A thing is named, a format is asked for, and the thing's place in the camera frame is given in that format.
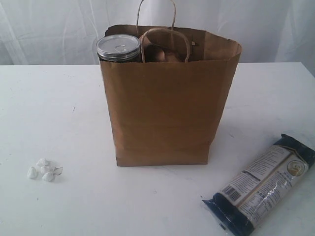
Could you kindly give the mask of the brown paper shopping bag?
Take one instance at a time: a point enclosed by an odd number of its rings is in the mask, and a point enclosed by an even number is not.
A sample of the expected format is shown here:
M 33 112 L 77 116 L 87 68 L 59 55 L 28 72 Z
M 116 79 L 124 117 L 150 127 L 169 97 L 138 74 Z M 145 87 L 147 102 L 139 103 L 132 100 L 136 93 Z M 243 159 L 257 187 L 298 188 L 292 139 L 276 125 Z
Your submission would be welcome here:
M 175 26 L 114 25 L 105 36 L 131 35 L 174 53 L 150 62 L 99 54 L 120 167 L 207 164 L 242 46 L 205 30 Z

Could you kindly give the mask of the brown pouch with orange label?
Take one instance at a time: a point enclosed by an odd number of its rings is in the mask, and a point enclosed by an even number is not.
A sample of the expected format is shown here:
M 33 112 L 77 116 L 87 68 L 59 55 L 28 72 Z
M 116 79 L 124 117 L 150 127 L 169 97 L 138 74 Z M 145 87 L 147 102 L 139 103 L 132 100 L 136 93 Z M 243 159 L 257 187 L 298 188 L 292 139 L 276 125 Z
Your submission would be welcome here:
M 143 45 L 143 53 L 145 61 L 142 62 L 184 62 L 185 58 L 182 58 L 175 50 L 162 47 L 160 45 L 151 42 L 147 36 L 139 37 L 140 45 Z

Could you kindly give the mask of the dark can with pull-tab lid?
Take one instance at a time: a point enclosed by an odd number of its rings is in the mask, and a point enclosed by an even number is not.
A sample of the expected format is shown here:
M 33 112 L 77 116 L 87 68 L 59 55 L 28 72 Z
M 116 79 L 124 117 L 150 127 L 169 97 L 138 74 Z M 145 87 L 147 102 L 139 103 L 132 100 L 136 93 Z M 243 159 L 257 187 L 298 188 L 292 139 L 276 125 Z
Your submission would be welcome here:
M 109 62 L 140 62 L 140 40 L 129 34 L 114 34 L 101 38 L 96 43 L 100 60 Z

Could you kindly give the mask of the single white garlic clove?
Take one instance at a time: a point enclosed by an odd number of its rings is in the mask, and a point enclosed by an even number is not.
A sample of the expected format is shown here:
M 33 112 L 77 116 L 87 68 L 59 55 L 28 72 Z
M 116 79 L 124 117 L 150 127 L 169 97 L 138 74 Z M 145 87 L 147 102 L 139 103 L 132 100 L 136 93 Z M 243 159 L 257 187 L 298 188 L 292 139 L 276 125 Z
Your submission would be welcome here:
M 36 179 L 38 177 L 38 170 L 36 167 L 31 166 L 27 173 L 27 178 L 29 179 Z

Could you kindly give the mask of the long noodle package black ends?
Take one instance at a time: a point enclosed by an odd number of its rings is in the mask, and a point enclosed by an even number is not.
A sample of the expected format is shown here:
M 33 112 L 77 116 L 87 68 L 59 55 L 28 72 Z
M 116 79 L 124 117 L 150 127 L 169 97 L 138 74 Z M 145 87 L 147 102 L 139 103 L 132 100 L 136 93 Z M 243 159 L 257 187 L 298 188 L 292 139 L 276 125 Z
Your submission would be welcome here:
M 225 231 L 249 236 L 314 164 L 313 145 L 282 134 L 203 203 Z

